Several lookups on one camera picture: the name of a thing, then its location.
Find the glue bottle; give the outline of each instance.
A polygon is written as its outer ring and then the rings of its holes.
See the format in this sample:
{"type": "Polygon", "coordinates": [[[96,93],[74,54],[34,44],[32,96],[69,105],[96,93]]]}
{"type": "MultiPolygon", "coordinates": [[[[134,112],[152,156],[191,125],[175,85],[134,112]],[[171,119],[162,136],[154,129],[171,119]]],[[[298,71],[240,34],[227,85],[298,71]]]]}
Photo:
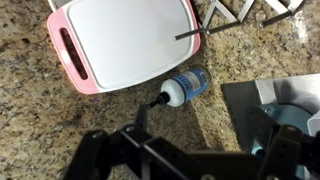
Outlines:
{"type": "Polygon", "coordinates": [[[209,81],[210,76],[207,70],[198,66],[192,67],[163,82],[161,93],[149,104],[149,108],[157,104],[180,106],[207,89],[209,81]]]}

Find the bottle label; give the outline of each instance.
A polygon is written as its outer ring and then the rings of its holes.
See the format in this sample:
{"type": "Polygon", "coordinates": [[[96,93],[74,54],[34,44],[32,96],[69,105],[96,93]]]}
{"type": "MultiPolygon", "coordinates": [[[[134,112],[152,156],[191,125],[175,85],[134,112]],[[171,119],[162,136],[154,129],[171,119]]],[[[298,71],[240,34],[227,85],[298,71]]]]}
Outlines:
{"type": "Polygon", "coordinates": [[[208,77],[200,68],[191,68],[188,71],[172,77],[182,88],[185,102],[198,95],[208,87],[208,77]]]}

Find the white cutting board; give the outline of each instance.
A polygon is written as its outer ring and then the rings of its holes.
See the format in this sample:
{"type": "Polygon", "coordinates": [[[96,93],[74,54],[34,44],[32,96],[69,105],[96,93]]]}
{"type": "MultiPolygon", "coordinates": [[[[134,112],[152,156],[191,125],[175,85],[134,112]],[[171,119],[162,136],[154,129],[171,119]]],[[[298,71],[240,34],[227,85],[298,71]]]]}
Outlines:
{"type": "Polygon", "coordinates": [[[85,94],[113,91],[156,77],[188,59],[199,35],[174,36],[197,29],[189,1],[76,0],[48,19],[60,60],[85,94]],[[77,73],[60,30],[66,28],[88,75],[77,73]]]}

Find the granite countertop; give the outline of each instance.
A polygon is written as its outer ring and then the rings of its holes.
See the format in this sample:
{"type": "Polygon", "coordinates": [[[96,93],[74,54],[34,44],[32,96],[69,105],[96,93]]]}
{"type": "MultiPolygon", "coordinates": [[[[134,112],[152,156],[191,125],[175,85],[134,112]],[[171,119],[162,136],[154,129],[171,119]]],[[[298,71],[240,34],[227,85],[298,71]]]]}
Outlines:
{"type": "MultiPolygon", "coordinates": [[[[201,17],[208,2],[198,0],[201,17]]],[[[238,12],[240,5],[222,1],[238,12]]],[[[255,2],[243,25],[202,36],[198,53],[168,73],[123,90],[86,96],[69,81],[46,29],[44,0],[0,1],[0,179],[59,179],[82,135],[111,133],[131,120],[140,103],[153,100],[161,83],[192,65],[206,67],[209,88],[178,108],[149,111],[148,132],[186,152],[209,146],[240,150],[220,85],[320,72],[320,1],[307,0],[289,20],[265,29],[275,13],[255,2]]],[[[211,26],[221,25],[214,18],[211,26]]],[[[126,179],[117,169],[111,179],[126,179]]]]}

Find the cutting board handle hole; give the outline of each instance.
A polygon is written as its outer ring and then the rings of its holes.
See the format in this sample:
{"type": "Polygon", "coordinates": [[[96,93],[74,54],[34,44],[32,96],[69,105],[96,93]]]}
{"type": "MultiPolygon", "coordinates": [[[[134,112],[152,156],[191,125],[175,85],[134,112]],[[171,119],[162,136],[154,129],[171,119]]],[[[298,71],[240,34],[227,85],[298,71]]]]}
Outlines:
{"type": "Polygon", "coordinates": [[[68,51],[69,57],[75,66],[76,70],[78,71],[81,79],[86,80],[88,79],[88,74],[83,67],[79,54],[72,42],[70,34],[66,28],[60,29],[60,34],[62,36],[63,43],[68,51]]]}

